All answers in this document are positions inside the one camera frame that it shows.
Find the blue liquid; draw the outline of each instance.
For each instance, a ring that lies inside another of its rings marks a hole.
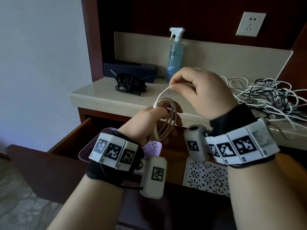
[[[171,45],[171,49],[169,51],[169,64],[167,66],[167,76],[166,81],[170,81],[173,75],[180,70],[181,60],[183,55],[184,45],[175,42]]]

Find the power outlet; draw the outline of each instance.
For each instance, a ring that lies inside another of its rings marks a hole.
[[[256,37],[265,16],[265,13],[244,12],[236,35]]]

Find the purple basket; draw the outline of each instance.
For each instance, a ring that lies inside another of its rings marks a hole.
[[[111,134],[113,130],[117,129],[108,127],[103,129],[101,133]],[[79,152],[78,157],[81,161],[90,162],[88,157],[90,156],[90,153],[92,152],[99,135],[100,133]],[[162,144],[157,141],[149,141],[148,144],[146,144],[142,149],[144,151],[144,160],[146,160],[150,156],[159,156],[162,149]]]

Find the marble countertop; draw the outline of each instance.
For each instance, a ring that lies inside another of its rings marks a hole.
[[[72,106],[102,111],[117,115],[133,117],[138,111],[147,106],[153,105],[158,95],[168,87],[164,79],[156,79],[153,84],[147,83],[147,92],[143,96],[137,96],[130,93],[122,93],[115,90],[117,82],[114,78],[104,77],[96,82],[84,86],[69,94]],[[165,96],[178,102],[182,107],[183,113],[180,114],[184,127],[193,124],[203,124],[206,128],[211,129],[209,120],[200,117],[191,104],[180,94],[170,90]],[[307,129],[297,129],[293,133],[291,125],[287,121],[276,121],[274,124],[287,136],[295,134],[295,139],[286,140],[274,126],[270,130],[278,145],[293,147],[307,150]]]

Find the drawer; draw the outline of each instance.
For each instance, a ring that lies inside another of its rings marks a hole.
[[[104,128],[119,128],[123,124],[90,117],[47,152],[10,145],[6,153],[38,197],[63,204],[88,166],[79,160],[79,151]]]

